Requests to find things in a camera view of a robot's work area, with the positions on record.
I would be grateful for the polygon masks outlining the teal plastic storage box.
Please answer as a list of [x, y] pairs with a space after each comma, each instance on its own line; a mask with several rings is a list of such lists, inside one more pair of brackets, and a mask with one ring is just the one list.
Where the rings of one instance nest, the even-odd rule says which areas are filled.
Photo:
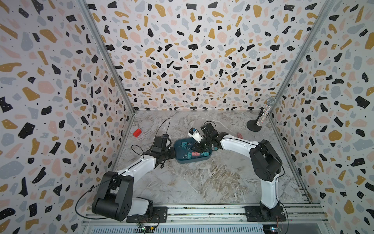
[[[188, 143], [187, 149], [182, 147], [182, 142]], [[196, 140], [189, 137], [189, 138], [179, 139], [174, 143], [173, 147], [175, 150], [175, 159], [178, 163], [180, 164], [193, 163], [193, 162], [208, 160], [210, 158], [210, 156], [212, 155], [212, 150], [210, 148], [206, 148], [206, 150], [203, 151], [203, 153], [200, 153], [200, 156], [192, 156], [191, 160], [187, 159], [188, 152], [192, 153], [193, 151], [195, 151], [194, 146], [196, 142], [197, 142]]]

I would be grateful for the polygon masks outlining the glitter microphone on black stand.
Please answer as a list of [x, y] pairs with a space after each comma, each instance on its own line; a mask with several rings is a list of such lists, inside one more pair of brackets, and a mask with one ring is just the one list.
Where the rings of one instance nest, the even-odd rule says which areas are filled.
[[261, 110], [256, 120], [250, 120], [247, 122], [247, 129], [252, 132], [259, 132], [262, 129], [262, 125], [267, 118], [270, 110], [275, 105], [276, 99], [274, 97], [269, 97], [266, 100], [265, 107]]

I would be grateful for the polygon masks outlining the red small block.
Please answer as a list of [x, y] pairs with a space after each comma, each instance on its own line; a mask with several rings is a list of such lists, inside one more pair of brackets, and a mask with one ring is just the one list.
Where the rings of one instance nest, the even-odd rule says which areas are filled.
[[141, 129], [136, 129], [134, 132], [133, 132], [133, 136], [134, 137], [139, 137], [140, 135], [141, 135], [141, 133], [142, 133], [142, 130]]

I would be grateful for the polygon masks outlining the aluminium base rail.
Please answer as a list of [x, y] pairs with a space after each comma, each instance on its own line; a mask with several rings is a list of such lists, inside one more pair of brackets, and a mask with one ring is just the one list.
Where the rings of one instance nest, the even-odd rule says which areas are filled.
[[318, 204], [285, 204], [281, 217], [263, 220], [254, 204], [160, 204], [150, 222], [112, 219], [83, 222], [84, 234], [332, 234]]

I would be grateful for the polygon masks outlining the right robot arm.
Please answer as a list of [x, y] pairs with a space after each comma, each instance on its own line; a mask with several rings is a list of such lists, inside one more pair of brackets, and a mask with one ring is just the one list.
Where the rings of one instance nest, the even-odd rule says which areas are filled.
[[200, 153], [206, 149], [217, 148], [233, 151], [250, 158], [253, 170], [261, 180], [261, 209], [273, 211], [280, 206], [277, 179], [280, 176], [282, 160], [269, 141], [249, 141], [222, 132], [215, 137], [202, 137], [196, 142], [195, 147]]

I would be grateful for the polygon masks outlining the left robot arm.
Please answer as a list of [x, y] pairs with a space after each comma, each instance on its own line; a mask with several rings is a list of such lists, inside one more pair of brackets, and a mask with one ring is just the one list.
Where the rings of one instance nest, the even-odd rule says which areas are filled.
[[160, 153], [149, 150], [129, 167], [106, 172], [97, 189], [92, 212], [117, 221], [123, 221], [128, 216], [150, 221], [154, 217], [153, 201], [134, 197], [133, 187], [145, 174], [174, 158], [173, 147]]

